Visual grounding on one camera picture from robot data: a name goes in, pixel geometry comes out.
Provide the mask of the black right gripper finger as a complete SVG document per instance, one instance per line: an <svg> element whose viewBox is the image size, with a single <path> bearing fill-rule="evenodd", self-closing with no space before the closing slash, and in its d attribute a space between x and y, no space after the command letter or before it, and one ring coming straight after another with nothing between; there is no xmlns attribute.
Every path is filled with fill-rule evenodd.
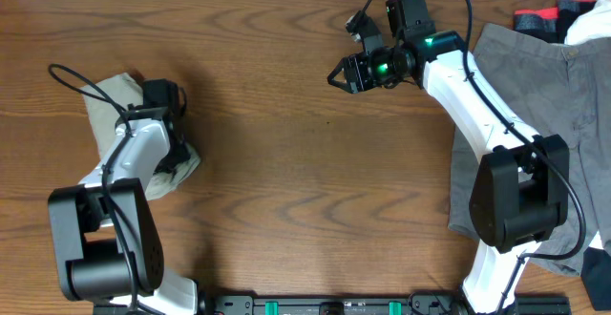
<svg viewBox="0 0 611 315"><path fill-rule="evenodd" d="M335 79L328 79L327 82L329 85L339 88L349 94L356 93L356 89L348 82L340 82Z"/></svg>
<svg viewBox="0 0 611 315"><path fill-rule="evenodd" d="M328 82L337 82L336 77L338 75L343 76L344 75L344 68L345 68L345 59L342 58L338 64L331 70L331 72L329 73L329 75L327 76L327 81Z"/></svg>

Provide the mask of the light khaki green shorts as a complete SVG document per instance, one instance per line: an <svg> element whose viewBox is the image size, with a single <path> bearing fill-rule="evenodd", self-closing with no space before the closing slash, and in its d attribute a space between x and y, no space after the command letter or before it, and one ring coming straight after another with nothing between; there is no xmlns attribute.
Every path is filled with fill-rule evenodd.
<svg viewBox="0 0 611 315"><path fill-rule="evenodd" d="M139 84L128 74L121 73L104 79L96 84L102 91L112 97L117 97L117 103L141 105L142 90ZM97 151L104 158L113 145L116 132L115 125L118 115L115 109L101 100L83 96L90 125L95 136ZM200 165L201 158L196 149L185 143L189 158L173 167L170 172L155 172L150 183L145 188L147 200L157 200L175 191Z"/></svg>

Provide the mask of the dark grey shorts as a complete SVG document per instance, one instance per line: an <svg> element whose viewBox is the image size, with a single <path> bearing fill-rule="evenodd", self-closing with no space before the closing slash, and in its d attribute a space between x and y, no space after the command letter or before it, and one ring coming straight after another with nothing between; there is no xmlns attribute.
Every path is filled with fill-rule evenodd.
<svg viewBox="0 0 611 315"><path fill-rule="evenodd" d="M531 260L552 272L578 276L585 248L600 233L610 255L610 37L579 45L550 44L486 24L474 48L480 71L502 99L542 136L559 134L570 151L570 178L586 219L578 255L564 261ZM476 241L468 204L478 163L456 129L451 162L449 228ZM559 254L574 247L578 230L569 199L565 224L538 253Z"/></svg>

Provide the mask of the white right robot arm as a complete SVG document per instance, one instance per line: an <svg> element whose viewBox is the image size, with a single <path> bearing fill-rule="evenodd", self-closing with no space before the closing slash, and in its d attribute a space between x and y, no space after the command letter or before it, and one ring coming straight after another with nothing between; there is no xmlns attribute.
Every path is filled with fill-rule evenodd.
<svg viewBox="0 0 611 315"><path fill-rule="evenodd" d="M395 40L364 10L346 23L363 49L344 57L328 75L350 94L394 88L412 79L449 114L478 162L469 213L479 244L461 285L454 314L560 314L553 298L519 298L516 282L541 244L568 217L568 147L558 135L541 136L502 100L455 31L438 31L425 0L388 0Z"/></svg>

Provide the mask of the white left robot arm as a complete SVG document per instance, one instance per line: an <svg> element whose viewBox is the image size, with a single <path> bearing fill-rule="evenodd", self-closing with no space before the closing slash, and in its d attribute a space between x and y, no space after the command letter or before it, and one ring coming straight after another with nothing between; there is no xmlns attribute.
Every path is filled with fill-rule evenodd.
<svg viewBox="0 0 611 315"><path fill-rule="evenodd" d="M94 170L49 196L59 284L68 300L89 301L97 314L196 314L198 285L166 266L145 195L154 176L176 177L194 157L177 125L183 90L154 79L142 91Z"/></svg>

